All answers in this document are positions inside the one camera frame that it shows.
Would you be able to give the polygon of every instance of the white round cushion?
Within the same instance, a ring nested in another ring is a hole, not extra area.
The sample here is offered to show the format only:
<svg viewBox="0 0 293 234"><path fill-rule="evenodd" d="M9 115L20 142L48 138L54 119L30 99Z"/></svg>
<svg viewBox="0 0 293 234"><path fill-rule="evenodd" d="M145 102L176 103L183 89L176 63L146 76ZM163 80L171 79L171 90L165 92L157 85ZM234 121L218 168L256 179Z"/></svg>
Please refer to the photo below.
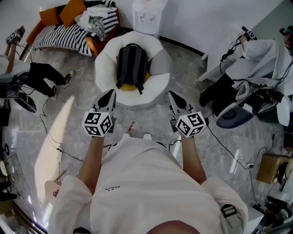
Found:
<svg viewBox="0 0 293 234"><path fill-rule="evenodd" d="M153 36L140 32L129 32L111 39L95 60L95 81L101 92L114 89L117 93L116 103L131 109L144 108L154 104L163 94L170 80L170 73L152 75L144 84L142 95L138 90L122 91L116 87L114 80L119 50L129 43L141 46L149 59L159 53L163 46Z"/></svg>

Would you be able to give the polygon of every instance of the sofa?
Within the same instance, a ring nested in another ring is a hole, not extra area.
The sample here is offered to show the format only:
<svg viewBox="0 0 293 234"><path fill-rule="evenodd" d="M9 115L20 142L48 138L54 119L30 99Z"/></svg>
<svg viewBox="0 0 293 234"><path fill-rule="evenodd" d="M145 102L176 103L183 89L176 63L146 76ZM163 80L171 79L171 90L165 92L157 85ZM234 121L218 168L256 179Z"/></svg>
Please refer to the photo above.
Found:
<svg viewBox="0 0 293 234"><path fill-rule="evenodd" d="M108 18L103 18L106 37L95 42L87 37L87 31L75 23L76 16L86 8L103 4L115 7L113 1L82 1L70 0L67 5L61 5L40 12L41 20L27 38L27 43L34 48L65 48L76 50L87 56L98 56L109 40L114 38L120 27L119 12L116 9Z"/></svg>

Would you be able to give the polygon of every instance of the cardboard box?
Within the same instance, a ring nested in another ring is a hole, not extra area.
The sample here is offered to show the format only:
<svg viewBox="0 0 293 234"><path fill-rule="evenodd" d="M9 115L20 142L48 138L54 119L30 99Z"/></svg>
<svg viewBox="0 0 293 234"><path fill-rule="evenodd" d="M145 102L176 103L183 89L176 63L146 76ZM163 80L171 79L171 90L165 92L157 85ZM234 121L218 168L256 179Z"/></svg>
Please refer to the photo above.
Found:
<svg viewBox="0 0 293 234"><path fill-rule="evenodd" d="M264 154L260 163L260 168L256 179L267 184L271 184L277 175L278 168L283 163L288 163L285 173L289 177L292 158L286 155Z"/></svg>

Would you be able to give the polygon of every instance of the sneaker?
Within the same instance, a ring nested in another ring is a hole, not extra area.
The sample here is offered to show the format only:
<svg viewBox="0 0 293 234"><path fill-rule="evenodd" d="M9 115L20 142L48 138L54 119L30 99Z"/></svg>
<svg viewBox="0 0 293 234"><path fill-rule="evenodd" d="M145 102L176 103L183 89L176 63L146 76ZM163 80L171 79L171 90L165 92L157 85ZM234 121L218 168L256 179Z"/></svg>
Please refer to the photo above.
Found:
<svg viewBox="0 0 293 234"><path fill-rule="evenodd" d="M53 100L56 100L57 99L57 86L56 85L53 86L53 91L54 91L54 96L52 96L51 98Z"/></svg>
<svg viewBox="0 0 293 234"><path fill-rule="evenodd" d="M145 139L145 140L152 140L152 135L151 134L149 134L149 133L145 133L144 135L143 135L143 139Z"/></svg>
<svg viewBox="0 0 293 234"><path fill-rule="evenodd" d="M124 133L122 138L129 138L129 137L131 137L130 133Z"/></svg>
<svg viewBox="0 0 293 234"><path fill-rule="evenodd" d="M71 81L74 79L74 77L75 77L75 71L71 71L70 73L68 73L66 75L66 77L65 77L66 78L66 83L65 83L65 85L63 85L64 89L67 89L67 87L69 86Z"/></svg>

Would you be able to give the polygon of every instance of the leg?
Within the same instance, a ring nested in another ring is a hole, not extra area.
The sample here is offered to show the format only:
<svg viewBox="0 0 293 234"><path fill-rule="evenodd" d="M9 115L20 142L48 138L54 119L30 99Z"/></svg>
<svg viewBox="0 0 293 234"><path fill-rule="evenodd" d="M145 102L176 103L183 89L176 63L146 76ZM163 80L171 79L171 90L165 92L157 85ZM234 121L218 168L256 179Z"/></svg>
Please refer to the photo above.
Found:
<svg viewBox="0 0 293 234"><path fill-rule="evenodd" d="M34 76L34 79L47 78L56 85L65 85L66 83L66 78L49 64L31 63L30 73L30 75Z"/></svg>
<svg viewBox="0 0 293 234"><path fill-rule="evenodd" d="M7 192L1 192L0 193L0 202L5 202L8 200L17 199L17 195L14 193L7 193Z"/></svg>
<svg viewBox="0 0 293 234"><path fill-rule="evenodd" d="M0 190L3 191L4 189L10 187L11 185L12 183L9 181L2 182L0 183Z"/></svg>
<svg viewBox="0 0 293 234"><path fill-rule="evenodd" d="M24 83L46 96L49 96L49 97L54 96L54 90L51 89L44 80L31 79L28 76Z"/></svg>

